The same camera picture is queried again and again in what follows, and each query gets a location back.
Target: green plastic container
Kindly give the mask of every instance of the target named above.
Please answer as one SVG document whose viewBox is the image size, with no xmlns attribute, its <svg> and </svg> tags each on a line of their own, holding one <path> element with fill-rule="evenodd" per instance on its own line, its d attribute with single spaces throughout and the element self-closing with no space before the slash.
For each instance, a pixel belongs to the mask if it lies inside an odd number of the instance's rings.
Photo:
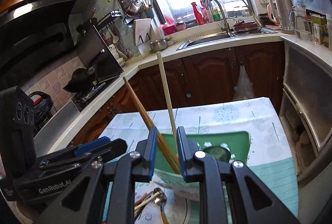
<svg viewBox="0 0 332 224">
<path fill-rule="evenodd" d="M 173 152 L 176 152 L 173 135 L 162 135 Z M 247 163 L 250 148 L 250 134 L 246 131 L 217 134 L 188 134 L 186 136 L 188 140 L 195 141 L 199 145 L 198 147 L 200 150 L 204 150 L 210 146 L 227 144 L 227 147 L 233 156 L 231 160 L 240 160 L 243 163 Z M 180 174 L 173 173 L 172 168 L 164 158 L 159 148 L 157 148 L 154 172 L 168 185 L 183 186 L 184 188 L 199 186 L 198 183 L 186 183 L 183 181 L 183 177 Z"/>
</svg>

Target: table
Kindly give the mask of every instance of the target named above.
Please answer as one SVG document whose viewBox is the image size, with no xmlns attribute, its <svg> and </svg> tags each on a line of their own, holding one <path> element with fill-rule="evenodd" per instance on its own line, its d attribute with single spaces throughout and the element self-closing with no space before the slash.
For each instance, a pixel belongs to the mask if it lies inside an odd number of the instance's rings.
<svg viewBox="0 0 332 224">
<path fill-rule="evenodd" d="M 172 133 L 167 110 L 148 113 L 161 133 Z M 187 134 L 249 132 L 248 167 L 295 216 L 298 215 L 298 184 L 291 150 L 279 117 L 268 98 L 177 108 L 173 113 L 176 126 L 183 126 Z M 127 152 L 130 152 L 140 140 L 147 138 L 148 129 L 139 113 L 117 114 L 100 137 L 103 136 L 111 140 L 124 139 L 128 144 Z M 137 183 L 135 198 L 162 183 L 156 175 L 149 184 Z M 198 202 L 176 195 L 174 189 L 164 190 L 167 196 L 165 213 L 170 224 L 199 223 Z M 159 208 L 149 204 L 136 223 L 162 224 Z"/>
</svg>

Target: kitchen sink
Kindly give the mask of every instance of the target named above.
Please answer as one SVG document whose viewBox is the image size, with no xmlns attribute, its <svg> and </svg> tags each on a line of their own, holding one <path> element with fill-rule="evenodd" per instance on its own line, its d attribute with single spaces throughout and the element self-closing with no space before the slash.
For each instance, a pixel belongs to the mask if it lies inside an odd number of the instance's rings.
<svg viewBox="0 0 332 224">
<path fill-rule="evenodd" d="M 232 30 L 229 34 L 223 32 L 223 33 L 205 35 L 205 36 L 201 37 L 200 39 L 196 39 L 193 41 L 187 40 L 177 50 L 182 50 L 185 48 L 198 46 L 201 44 L 206 44 L 206 43 L 210 43 L 210 42 L 222 40 L 222 39 L 235 38 L 235 37 L 240 37 L 240 36 L 261 35 L 261 34 L 275 34 L 275 33 L 277 33 L 277 32 L 267 29 L 267 28 L 262 28 L 261 31 L 257 32 L 257 33 L 245 33 L 245 34 L 236 34 Z"/>
</svg>

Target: frying pan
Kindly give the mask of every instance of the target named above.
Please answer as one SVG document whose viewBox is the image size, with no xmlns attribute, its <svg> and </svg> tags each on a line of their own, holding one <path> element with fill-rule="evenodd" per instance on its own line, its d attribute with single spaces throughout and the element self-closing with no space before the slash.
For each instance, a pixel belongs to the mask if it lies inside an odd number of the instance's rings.
<svg viewBox="0 0 332 224">
<path fill-rule="evenodd" d="M 88 69 L 78 68 L 74 71 L 71 80 L 64 87 L 69 93 L 77 93 L 91 87 L 93 81 L 97 80 L 97 63 L 100 55 L 105 52 L 102 49 L 90 62 Z"/>
</svg>

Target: faucet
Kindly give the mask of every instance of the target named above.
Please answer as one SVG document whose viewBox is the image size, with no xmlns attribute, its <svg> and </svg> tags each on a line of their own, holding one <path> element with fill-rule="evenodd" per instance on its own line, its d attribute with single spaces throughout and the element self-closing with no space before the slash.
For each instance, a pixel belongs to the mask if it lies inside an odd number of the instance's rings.
<svg viewBox="0 0 332 224">
<path fill-rule="evenodd" d="M 206 9 L 207 9 L 207 10 L 209 9 L 209 6 L 208 6 L 208 2 L 209 2 L 209 1 L 210 1 L 210 0 L 205 0 L 205 6 L 206 6 Z M 230 33 L 230 27 L 229 27 L 229 24 L 228 24 L 228 22 L 227 22 L 227 19 L 226 19 L 225 13 L 224 13 L 224 11 L 223 11 L 223 9 L 222 9 L 222 7 L 221 7 L 221 4 L 219 3 L 218 0 L 213 0 L 213 1 L 215 1 L 215 2 L 217 3 L 218 7 L 220 8 L 221 15 L 222 15 L 222 19 L 224 20 L 225 27 L 221 27 L 221 26 L 220 26 L 221 29 L 222 29 L 223 31 L 226 31 L 227 33 Z"/>
</svg>

